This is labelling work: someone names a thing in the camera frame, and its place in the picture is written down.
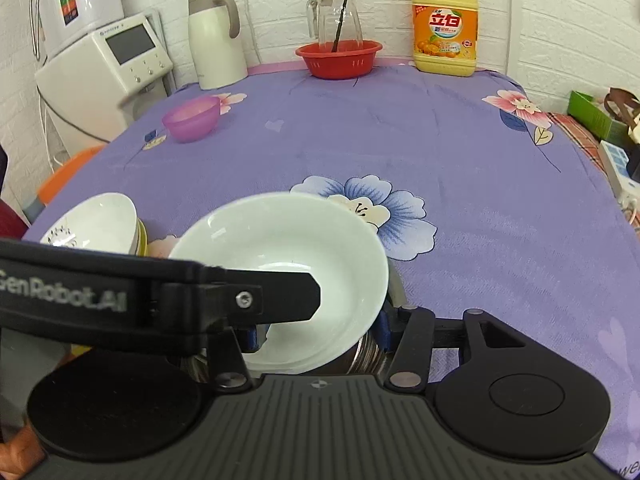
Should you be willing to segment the person's hand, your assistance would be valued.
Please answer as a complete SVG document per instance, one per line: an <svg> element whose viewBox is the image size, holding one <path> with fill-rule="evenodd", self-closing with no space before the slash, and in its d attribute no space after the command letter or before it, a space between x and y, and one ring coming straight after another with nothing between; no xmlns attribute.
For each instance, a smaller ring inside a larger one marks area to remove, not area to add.
<svg viewBox="0 0 640 480"><path fill-rule="evenodd" d="M2 479L21 479L46 457L32 425L28 422L9 443L0 444Z"/></svg>

